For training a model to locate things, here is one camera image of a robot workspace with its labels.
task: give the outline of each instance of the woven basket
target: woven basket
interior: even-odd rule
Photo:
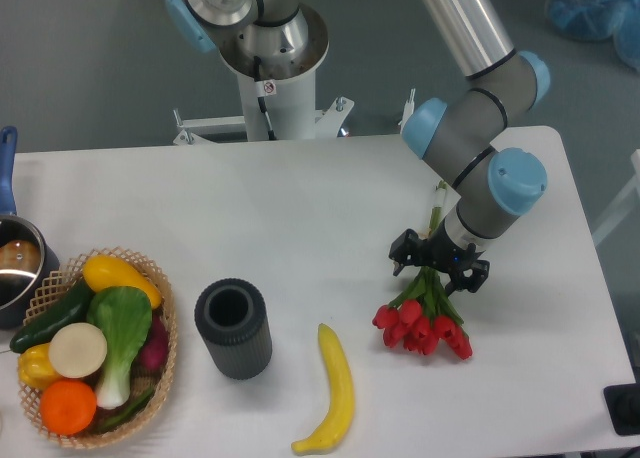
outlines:
[[[178,332],[176,326],[176,311],[171,292],[171,285],[162,270],[149,260],[146,256],[131,250],[122,248],[92,250],[89,254],[83,254],[70,260],[66,267],[60,271],[53,271],[48,278],[42,282],[42,286],[36,290],[35,297],[31,300],[24,323],[27,324],[40,313],[47,310],[53,303],[60,299],[66,291],[80,278],[82,267],[86,261],[95,255],[113,255],[124,259],[135,269],[147,277],[160,290],[163,297],[161,320],[169,333],[169,356],[167,362],[157,373],[149,373],[142,366],[134,363],[131,368],[131,398],[135,398],[145,391],[149,386],[155,385],[155,393],[146,407],[134,415],[128,422],[123,423],[116,429],[98,435],[90,431],[81,432],[74,436],[57,435],[50,432],[42,424],[40,417],[40,395],[41,391],[35,390],[20,382],[20,402],[26,417],[31,424],[38,429],[40,435],[45,436],[49,441],[57,443],[64,448],[91,449],[111,445],[131,436],[158,412],[169,393],[169,388],[173,382],[173,373],[176,362],[176,346]],[[101,410],[98,408],[95,419],[113,414],[113,411]]]

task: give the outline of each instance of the yellow bell pepper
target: yellow bell pepper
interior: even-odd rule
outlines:
[[[62,379],[49,361],[49,343],[32,346],[18,357],[18,377],[24,384],[38,390]]]

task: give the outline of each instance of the gray cylindrical container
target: gray cylindrical container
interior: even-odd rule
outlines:
[[[196,327],[218,369],[246,380],[269,364],[272,346],[264,298],[237,278],[207,287],[196,303]]]

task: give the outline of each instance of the metal saucepan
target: metal saucepan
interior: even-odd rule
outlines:
[[[13,163],[18,130],[0,131],[0,329],[22,325],[29,301],[42,280],[60,262],[42,233],[17,216],[13,197]]]

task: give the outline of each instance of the silver metal cylinder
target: silver metal cylinder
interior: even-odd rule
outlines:
[[[258,17],[254,0],[187,0],[200,18],[217,27],[248,24]]]
[[[513,50],[489,0],[423,0],[465,76],[486,70]]]
[[[447,236],[458,248],[466,250],[467,247],[473,243],[476,245],[476,251],[478,253],[487,249],[490,240],[480,238],[467,230],[464,224],[460,221],[460,217],[458,216],[455,207],[447,213],[447,216],[445,216],[443,221]]]
[[[309,42],[309,27],[301,11],[281,26],[249,25],[238,39],[238,48],[247,59],[259,56],[265,67],[290,66]]]

